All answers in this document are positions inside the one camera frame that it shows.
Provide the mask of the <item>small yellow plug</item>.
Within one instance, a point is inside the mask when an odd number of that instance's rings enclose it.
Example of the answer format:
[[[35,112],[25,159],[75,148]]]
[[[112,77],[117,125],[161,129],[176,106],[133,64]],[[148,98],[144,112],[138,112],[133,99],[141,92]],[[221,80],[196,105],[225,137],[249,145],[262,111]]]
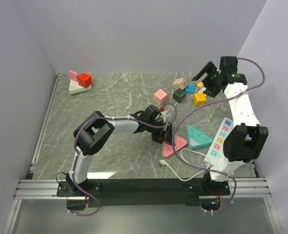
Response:
[[[203,82],[198,82],[197,84],[196,84],[196,88],[197,89],[202,89],[204,87],[204,84],[203,84]]]

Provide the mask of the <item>pink cube socket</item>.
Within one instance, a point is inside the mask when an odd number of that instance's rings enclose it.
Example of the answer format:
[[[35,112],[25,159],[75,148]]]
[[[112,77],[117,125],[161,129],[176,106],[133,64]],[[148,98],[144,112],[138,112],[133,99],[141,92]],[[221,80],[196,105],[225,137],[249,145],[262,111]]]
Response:
[[[154,102],[158,105],[163,104],[167,100],[168,94],[163,91],[162,89],[159,89],[157,92],[154,93]]]

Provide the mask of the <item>white rounded square adapter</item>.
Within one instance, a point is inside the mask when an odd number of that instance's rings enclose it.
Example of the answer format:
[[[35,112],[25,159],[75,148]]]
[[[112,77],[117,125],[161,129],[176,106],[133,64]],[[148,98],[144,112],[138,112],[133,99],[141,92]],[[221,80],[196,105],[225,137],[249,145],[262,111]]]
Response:
[[[202,87],[201,89],[199,89],[198,93],[204,93],[206,91],[205,87]]]

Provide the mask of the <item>blue plug adapter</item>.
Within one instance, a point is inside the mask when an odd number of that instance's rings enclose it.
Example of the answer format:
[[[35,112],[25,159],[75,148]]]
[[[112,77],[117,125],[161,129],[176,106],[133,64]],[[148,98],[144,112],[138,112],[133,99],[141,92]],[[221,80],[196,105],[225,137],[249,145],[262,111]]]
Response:
[[[185,87],[184,91],[188,94],[193,94],[195,91],[195,85],[193,84],[187,84],[187,86]]]

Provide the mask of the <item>yellow cube socket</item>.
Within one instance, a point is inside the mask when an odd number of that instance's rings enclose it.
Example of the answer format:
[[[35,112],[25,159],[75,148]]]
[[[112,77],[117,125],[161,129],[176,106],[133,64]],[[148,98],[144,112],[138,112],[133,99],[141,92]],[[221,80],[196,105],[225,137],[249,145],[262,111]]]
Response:
[[[193,94],[192,101],[195,107],[206,104],[207,98],[204,93],[195,93]]]

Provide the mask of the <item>beige cube socket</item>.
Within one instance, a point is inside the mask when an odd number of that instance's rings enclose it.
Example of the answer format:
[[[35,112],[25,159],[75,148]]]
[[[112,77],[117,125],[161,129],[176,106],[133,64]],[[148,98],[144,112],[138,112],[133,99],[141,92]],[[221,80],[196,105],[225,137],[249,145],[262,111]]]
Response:
[[[184,90],[187,86],[187,82],[184,78],[178,78],[173,82],[174,90],[182,89]]]

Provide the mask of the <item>dark green block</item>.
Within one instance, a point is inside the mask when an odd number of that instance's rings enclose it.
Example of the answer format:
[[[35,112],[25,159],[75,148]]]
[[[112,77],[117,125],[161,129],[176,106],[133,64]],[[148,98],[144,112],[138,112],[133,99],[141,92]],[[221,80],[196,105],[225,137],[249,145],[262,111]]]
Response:
[[[185,91],[180,88],[178,88],[173,92],[173,99],[178,103],[181,103],[185,99],[185,97],[186,97]]]

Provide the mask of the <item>pink rounded socket block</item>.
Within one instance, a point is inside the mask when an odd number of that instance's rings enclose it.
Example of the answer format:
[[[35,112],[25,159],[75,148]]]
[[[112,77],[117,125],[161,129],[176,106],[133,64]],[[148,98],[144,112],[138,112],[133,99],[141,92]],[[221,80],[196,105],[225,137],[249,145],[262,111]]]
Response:
[[[174,149],[176,151],[179,151],[183,147],[185,147],[188,144],[188,141],[178,135],[175,135],[174,137]],[[162,156],[163,157],[169,157],[173,154],[173,147],[170,144],[167,144],[165,142],[162,143]]]

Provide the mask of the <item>teal block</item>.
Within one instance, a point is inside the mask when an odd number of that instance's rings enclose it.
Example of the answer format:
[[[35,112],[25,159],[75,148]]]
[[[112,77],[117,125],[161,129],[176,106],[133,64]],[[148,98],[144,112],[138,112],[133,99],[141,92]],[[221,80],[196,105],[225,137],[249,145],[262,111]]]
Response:
[[[190,150],[210,146],[213,139],[191,125],[187,126],[187,141]]]

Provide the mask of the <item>red cube socket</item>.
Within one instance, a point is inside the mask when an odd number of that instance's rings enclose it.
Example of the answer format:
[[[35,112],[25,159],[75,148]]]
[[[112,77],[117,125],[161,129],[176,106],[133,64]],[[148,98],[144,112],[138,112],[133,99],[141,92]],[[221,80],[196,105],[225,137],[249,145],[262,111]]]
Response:
[[[88,88],[92,85],[92,76],[87,73],[82,73],[78,76],[78,84],[83,88]]]

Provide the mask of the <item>white power strip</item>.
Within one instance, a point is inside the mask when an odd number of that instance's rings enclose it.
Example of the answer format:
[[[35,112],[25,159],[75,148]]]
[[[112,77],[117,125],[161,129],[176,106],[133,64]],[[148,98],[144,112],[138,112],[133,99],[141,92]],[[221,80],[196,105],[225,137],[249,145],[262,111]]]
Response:
[[[205,159],[203,160],[206,166],[216,165],[219,159],[224,156],[223,144],[232,129],[233,120],[225,117],[217,130],[217,133],[213,139],[212,144],[209,147]]]

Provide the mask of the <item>white triangular adapter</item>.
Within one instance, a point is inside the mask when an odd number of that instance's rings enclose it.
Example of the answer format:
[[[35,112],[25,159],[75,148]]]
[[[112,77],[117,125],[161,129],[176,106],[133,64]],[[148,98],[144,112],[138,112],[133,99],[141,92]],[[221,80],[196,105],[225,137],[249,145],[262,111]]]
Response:
[[[92,86],[88,86],[87,88],[84,88],[82,86],[79,85],[78,82],[70,80],[70,84],[69,84],[69,94],[74,95],[74,94],[78,94],[78,93],[82,93],[82,92],[86,92],[91,90]]]

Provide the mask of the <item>pink plug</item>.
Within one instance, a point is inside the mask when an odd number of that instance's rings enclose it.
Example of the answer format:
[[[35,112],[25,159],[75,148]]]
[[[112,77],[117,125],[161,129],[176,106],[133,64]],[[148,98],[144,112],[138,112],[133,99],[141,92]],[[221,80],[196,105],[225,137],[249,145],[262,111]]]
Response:
[[[78,81],[78,73],[77,72],[70,70],[68,74],[69,74],[70,80],[73,80],[75,82]]]

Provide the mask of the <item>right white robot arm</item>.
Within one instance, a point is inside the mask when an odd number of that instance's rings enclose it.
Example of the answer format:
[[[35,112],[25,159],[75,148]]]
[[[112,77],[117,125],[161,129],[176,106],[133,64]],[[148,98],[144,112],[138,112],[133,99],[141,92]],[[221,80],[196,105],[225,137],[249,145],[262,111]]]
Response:
[[[237,71],[239,60],[223,56],[219,67],[210,61],[193,78],[204,76],[203,93],[207,96],[214,98],[223,92],[232,115],[232,120],[224,119],[208,151],[211,170],[204,176],[202,190],[209,195],[224,185],[237,168],[257,159],[269,135],[268,128],[261,126],[254,114],[246,76]]]

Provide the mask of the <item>aluminium rail frame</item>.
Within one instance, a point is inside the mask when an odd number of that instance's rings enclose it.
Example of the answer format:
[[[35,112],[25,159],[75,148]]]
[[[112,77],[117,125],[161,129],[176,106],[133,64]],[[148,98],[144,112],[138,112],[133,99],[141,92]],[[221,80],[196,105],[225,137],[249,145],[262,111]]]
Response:
[[[282,228],[274,208],[269,187],[265,178],[237,178],[236,198],[262,197],[275,234],[281,234]],[[58,183],[55,180],[21,179],[18,182],[12,206],[8,214],[4,234],[11,234],[17,219],[21,202],[24,199],[57,199]]]

